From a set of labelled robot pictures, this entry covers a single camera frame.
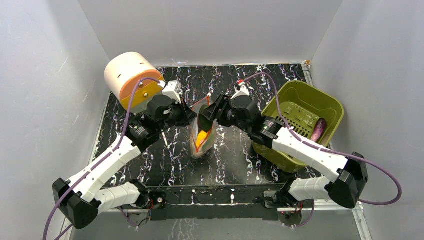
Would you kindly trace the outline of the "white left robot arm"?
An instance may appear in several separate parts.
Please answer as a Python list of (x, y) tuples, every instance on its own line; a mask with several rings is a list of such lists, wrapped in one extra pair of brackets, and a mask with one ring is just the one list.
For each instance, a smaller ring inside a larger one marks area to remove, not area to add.
[(52, 185), (58, 209), (77, 230), (91, 224), (100, 214), (124, 205), (146, 208), (153, 201), (150, 190), (134, 179), (123, 185), (103, 188), (115, 173), (156, 143), (162, 132), (187, 127), (197, 118), (184, 99), (179, 102), (157, 95), (147, 109), (126, 123), (123, 133), (90, 165), (68, 180)]

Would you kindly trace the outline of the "clear orange zip top bag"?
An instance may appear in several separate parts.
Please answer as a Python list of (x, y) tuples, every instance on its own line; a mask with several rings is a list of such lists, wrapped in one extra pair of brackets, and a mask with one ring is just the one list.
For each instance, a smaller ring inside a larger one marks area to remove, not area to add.
[(208, 121), (200, 112), (211, 105), (211, 95), (196, 102), (191, 110), (197, 117), (190, 123), (190, 150), (193, 159), (199, 159), (213, 146), (216, 139), (217, 123)]

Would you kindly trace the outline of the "olive green plastic basket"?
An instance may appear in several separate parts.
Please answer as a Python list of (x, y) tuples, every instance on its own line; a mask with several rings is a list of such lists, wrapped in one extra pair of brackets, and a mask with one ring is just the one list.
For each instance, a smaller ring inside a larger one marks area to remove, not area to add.
[[(287, 119), (293, 130), (311, 139), (319, 119), (326, 121), (321, 137), (316, 141), (325, 147), (329, 146), (331, 138), (344, 117), (344, 107), (334, 97), (319, 89), (301, 82), (289, 81), (278, 91), (278, 99), (282, 115)], [(296, 173), (307, 165), (297, 158), (252, 143), (254, 151), (273, 163), (286, 173)]]

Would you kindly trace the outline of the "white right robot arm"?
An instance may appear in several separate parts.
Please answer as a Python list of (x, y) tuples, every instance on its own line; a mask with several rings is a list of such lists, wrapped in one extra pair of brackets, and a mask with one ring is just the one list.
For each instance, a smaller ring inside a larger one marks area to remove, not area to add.
[(237, 127), (257, 144), (286, 153), (319, 171), (321, 177), (296, 178), (286, 182), (273, 195), (273, 204), (295, 207), (305, 200), (332, 200), (339, 206), (353, 209), (368, 182), (361, 156), (336, 154), (289, 129), (288, 124), (261, 112), (252, 98), (241, 95), (230, 98), (221, 94), (217, 101), (201, 110), (199, 116), (224, 127)]

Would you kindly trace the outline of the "yellow toy lemon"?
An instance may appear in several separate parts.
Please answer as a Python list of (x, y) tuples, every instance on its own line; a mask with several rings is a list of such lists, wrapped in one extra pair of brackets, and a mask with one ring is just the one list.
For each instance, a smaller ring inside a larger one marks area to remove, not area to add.
[(196, 138), (196, 142), (195, 142), (195, 147), (196, 147), (197, 150), (200, 149), (203, 146), (203, 144), (206, 142), (208, 137), (209, 137), (209, 133), (206, 132), (206, 131), (202, 130), (198, 133), (197, 138)]

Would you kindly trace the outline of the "dark green toy avocado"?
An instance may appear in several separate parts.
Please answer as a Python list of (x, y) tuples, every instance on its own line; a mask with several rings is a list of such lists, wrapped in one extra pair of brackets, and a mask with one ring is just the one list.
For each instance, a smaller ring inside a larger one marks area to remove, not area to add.
[(207, 117), (203, 116), (202, 114), (199, 114), (198, 116), (198, 129), (199, 132), (209, 132), (211, 128), (213, 127), (213, 121), (210, 121)]

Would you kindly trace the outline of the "purple toy eggplant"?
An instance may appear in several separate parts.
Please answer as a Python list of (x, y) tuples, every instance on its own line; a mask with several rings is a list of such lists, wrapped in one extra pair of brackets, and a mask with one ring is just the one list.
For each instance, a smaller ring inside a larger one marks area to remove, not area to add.
[(324, 134), (327, 127), (327, 121), (324, 118), (319, 118), (315, 124), (310, 140), (317, 142)]

